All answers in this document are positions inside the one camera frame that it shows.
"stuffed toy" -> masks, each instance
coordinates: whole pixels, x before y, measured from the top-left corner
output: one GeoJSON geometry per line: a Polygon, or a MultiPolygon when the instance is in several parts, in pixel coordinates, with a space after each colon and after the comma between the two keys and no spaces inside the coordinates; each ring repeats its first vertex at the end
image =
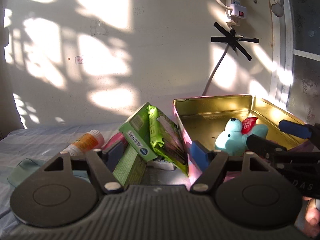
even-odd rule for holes
{"type": "Polygon", "coordinates": [[[265,124],[256,124],[257,117],[248,117],[243,122],[231,118],[225,130],[219,134],[215,142],[215,149],[222,150],[230,156],[241,156],[248,149],[247,138],[254,134],[266,138],[268,127],[265,124]]]}

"toothpaste box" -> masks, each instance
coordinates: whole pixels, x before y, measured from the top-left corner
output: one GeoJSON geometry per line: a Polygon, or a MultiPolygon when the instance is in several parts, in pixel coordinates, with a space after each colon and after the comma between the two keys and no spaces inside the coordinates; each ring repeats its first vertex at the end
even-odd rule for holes
{"type": "Polygon", "coordinates": [[[113,171],[113,175],[126,188],[132,184],[140,184],[145,169],[145,161],[129,145],[113,171]]]}
{"type": "Polygon", "coordinates": [[[119,128],[128,143],[138,152],[145,161],[151,161],[158,157],[150,145],[149,128],[149,102],[141,106],[128,120],[119,128]]]}

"white bottle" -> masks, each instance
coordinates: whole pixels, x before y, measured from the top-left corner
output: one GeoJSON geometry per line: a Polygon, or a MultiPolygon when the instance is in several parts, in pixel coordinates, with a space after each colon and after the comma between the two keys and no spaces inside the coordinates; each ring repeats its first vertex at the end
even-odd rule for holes
{"type": "Polygon", "coordinates": [[[84,154],[95,148],[100,148],[102,145],[104,145],[103,135],[97,130],[91,130],[71,143],[63,152],[68,152],[71,156],[75,156],[84,154]]]}

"power strip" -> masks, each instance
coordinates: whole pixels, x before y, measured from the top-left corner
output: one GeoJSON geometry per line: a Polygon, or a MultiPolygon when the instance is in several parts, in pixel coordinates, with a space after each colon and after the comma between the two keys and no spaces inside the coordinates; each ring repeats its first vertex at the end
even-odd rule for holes
{"type": "Polygon", "coordinates": [[[241,0],[226,0],[227,6],[232,8],[232,11],[226,10],[228,20],[227,23],[231,25],[239,25],[239,19],[247,18],[247,8],[241,6],[241,0]]]}

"red heart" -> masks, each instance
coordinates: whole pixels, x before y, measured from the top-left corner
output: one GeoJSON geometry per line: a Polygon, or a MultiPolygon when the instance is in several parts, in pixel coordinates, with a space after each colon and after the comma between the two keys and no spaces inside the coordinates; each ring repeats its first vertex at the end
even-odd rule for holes
{"type": "Polygon", "coordinates": [[[247,117],[242,121],[242,134],[247,134],[251,131],[251,129],[256,125],[258,117],[247,117]]]}

